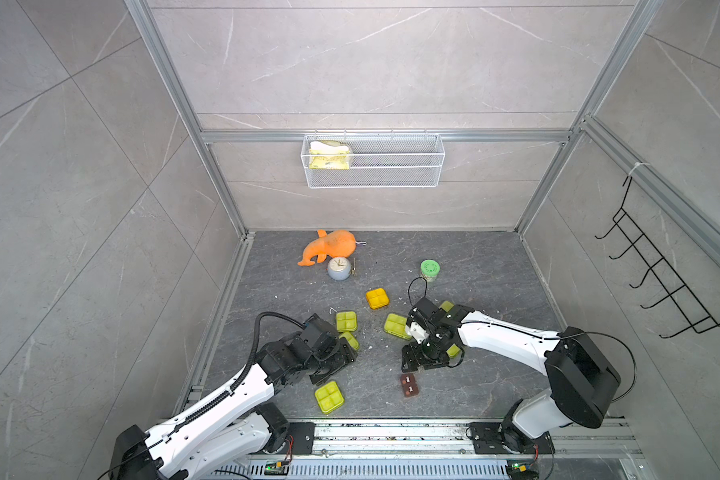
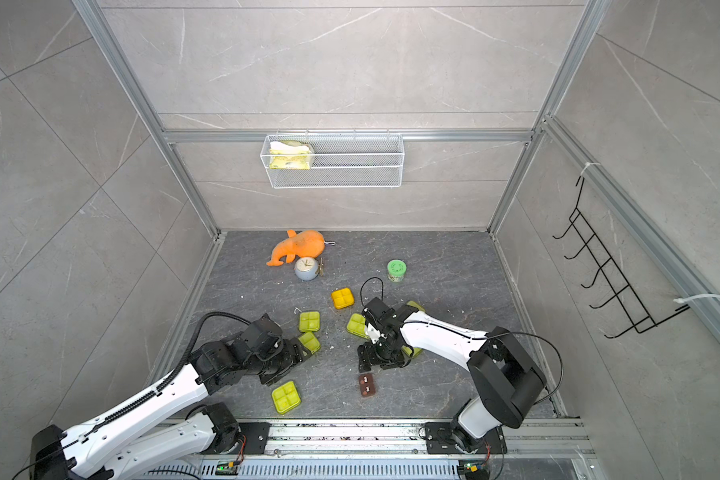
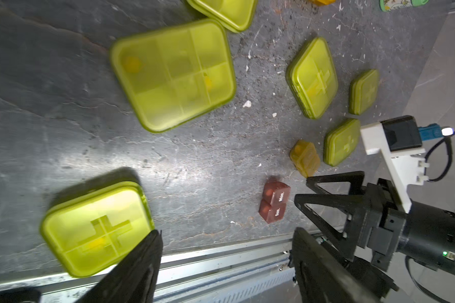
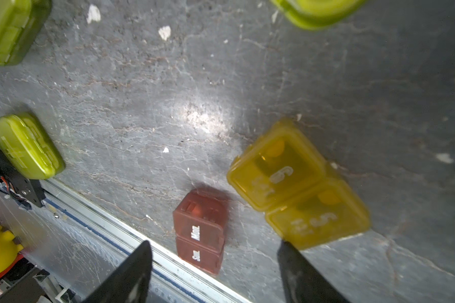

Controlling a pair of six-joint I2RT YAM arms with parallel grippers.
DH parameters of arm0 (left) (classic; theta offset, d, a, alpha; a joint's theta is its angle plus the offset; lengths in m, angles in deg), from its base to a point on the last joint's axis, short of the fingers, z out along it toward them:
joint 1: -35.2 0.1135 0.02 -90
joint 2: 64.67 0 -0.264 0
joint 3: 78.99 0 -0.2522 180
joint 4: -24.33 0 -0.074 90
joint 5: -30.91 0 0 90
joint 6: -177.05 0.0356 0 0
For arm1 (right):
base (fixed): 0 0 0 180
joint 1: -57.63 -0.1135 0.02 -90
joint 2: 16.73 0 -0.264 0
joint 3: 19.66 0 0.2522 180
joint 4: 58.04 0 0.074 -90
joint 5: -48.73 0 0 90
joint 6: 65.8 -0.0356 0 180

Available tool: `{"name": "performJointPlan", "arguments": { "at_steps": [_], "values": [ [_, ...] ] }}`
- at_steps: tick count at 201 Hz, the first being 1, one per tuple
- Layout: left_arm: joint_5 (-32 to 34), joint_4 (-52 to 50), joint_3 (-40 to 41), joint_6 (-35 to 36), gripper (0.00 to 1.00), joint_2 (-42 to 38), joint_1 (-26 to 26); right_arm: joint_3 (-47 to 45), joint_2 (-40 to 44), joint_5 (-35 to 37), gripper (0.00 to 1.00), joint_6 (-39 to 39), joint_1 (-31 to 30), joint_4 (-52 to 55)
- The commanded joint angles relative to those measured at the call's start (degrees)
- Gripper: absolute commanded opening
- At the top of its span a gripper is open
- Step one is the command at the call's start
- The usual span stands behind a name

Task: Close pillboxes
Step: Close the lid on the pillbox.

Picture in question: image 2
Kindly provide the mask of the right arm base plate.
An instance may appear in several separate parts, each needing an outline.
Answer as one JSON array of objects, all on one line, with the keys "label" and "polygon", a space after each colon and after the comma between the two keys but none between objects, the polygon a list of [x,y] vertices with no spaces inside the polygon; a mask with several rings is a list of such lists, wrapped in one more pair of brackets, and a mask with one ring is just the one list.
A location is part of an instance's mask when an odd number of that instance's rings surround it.
[{"label": "right arm base plate", "polygon": [[462,427],[452,422],[426,422],[419,430],[426,443],[427,453],[485,455],[505,454],[507,446],[500,427],[489,430],[479,438],[470,436]]}]

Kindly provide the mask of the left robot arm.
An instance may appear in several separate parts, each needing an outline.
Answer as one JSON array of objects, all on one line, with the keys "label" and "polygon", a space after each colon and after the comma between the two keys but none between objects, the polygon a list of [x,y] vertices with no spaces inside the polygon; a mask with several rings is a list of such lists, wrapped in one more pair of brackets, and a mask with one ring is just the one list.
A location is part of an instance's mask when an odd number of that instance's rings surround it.
[{"label": "left robot arm", "polygon": [[199,345],[194,333],[177,365],[128,400],[92,419],[34,435],[23,473],[31,479],[131,479],[191,454],[236,452],[247,438],[223,403],[204,399],[246,376],[272,385],[311,357],[298,339],[284,337],[268,315],[243,330]]}]

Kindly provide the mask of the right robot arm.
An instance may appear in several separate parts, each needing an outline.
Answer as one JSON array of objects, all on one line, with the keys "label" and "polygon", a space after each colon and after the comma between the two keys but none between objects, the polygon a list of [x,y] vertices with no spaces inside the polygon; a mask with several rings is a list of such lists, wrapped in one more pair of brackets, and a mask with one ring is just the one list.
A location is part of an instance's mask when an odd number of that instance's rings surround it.
[{"label": "right robot arm", "polygon": [[[417,349],[431,352],[467,371],[476,396],[467,401],[450,422],[451,441],[464,453],[473,453],[491,431],[519,428],[528,412],[550,399],[562,385],[565,367],[560,350],[537,334],[496,327],[470,330],[438,320],[425,311],[402,305],[393,308],[382,294],[363,304],[364,333],[358,370],[365,374],[375,366],[407,367]],[[520,343],[521,337],[546,343],[560,366],[551,387],[541,367]]]}]

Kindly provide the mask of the green lid six-cell pillbox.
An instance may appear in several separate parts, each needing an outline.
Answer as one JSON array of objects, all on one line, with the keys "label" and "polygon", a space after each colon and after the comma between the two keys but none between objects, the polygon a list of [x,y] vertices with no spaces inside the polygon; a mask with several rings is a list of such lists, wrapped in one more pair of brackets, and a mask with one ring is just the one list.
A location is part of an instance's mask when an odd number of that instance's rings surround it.
[{"label": "green lid six-cell pillbox", "polygon": [[368,339],[369,336],[365,331],[366,321],[362,314],[353,313],[347,324],[347,331],[359,338]]}]

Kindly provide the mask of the small green pillbox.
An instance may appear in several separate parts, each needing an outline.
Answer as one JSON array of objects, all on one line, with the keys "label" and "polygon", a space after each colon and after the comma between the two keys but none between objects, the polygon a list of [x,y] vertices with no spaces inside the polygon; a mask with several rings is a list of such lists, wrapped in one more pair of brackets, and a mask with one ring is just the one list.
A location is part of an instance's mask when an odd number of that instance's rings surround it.
[{"label": "small green pillbox", "polygon": [[406,302],[406,305],[407,305],[407,306],[410,306],[410,307],[413,307],[413,308],[417,309],[418,311],[421,311],[421,312],[424,312],[424,313],[425,313],[425,309],[424,309],[420,304],[418,304],[418,303],[415,302],[415,301],[412,301],[412,300],[411,300],[411,301],[408,301],[408,302]]}]

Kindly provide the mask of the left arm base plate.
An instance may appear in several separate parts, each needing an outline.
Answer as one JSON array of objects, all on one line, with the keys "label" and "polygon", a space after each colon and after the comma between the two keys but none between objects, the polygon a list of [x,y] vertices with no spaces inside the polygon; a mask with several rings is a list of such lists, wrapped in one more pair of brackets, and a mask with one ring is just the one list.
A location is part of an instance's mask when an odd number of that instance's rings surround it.
[{"label": "left arm base plate", "polygon": [[245,456],[265,453],[271,427],[270,422],[241,422],[239,424],[240,433],[245,437]]}]

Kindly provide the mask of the amber lid small pillbox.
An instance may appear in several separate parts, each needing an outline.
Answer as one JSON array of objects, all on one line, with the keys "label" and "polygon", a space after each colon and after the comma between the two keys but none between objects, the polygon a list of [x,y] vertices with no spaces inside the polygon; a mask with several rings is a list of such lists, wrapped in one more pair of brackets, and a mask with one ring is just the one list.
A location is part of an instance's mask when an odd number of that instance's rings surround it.
[{"label": "amber lid small pillbox", "polygon": [[355,298],[350,288],[345,287],[331,293],[331,301],[337,310],[351,307],[355,304]]}]

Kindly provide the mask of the dark red small pillbox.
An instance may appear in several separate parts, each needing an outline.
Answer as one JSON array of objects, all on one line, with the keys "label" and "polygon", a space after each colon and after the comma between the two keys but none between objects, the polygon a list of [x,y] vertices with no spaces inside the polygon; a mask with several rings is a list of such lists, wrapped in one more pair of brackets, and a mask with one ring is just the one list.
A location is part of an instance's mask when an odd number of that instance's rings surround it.
[{"label": "dark red small pillbox", "polygon": [[360,394],[363,398],[371,397],[376,394],[376,385],[371,373],[363,373],[358,376]]}]

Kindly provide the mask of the orange whale toy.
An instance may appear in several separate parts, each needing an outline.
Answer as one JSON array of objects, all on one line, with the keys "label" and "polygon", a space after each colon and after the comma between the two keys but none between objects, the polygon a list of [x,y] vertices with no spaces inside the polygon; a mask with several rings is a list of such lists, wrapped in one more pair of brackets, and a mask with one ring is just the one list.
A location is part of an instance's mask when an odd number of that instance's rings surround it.
[{"label": "orange whale toy", "polygon": [[304,230],[300,233],[288,230],[287,238],[272,249],[271,258],[266,265],[276,267],[291,264],[297,258],[317,258],[327,245],[328,242],[324,236],[316,230]]}]

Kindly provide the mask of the green four-cell pillbox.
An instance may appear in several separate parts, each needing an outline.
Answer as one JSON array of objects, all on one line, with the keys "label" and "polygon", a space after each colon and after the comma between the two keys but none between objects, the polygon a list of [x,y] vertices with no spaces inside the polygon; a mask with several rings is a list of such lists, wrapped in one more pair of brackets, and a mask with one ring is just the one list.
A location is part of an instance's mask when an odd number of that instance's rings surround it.
[{"label": "green four-cell pillbox", "polygon": [[318,311],[305,311],[299,314],[299,331],[302,333],[317,332],[321,326],[321,315]]}]

